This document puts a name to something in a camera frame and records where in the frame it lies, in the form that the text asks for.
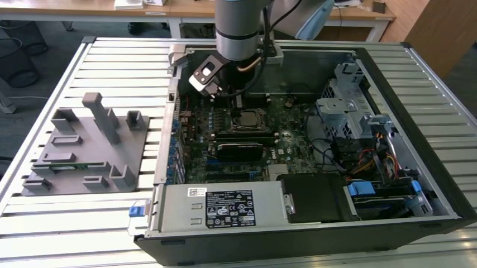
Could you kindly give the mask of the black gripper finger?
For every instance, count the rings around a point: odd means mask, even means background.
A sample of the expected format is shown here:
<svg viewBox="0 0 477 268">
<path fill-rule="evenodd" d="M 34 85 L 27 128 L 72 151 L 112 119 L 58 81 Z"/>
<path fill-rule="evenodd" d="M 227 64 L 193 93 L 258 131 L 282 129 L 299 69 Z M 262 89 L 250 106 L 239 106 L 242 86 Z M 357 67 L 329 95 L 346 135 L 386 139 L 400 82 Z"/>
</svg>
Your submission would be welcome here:
<svg viewBox="0 0 477 268">
<path fill-rule="evenodd" d="M 231 101 L 231 116 L 233 117 L 239 117 L 242 110 L 243 110 L 243 96 L 242 95 L 237 95 L 235 97 L 233 97 L 233 101 Z"/>
</svg>

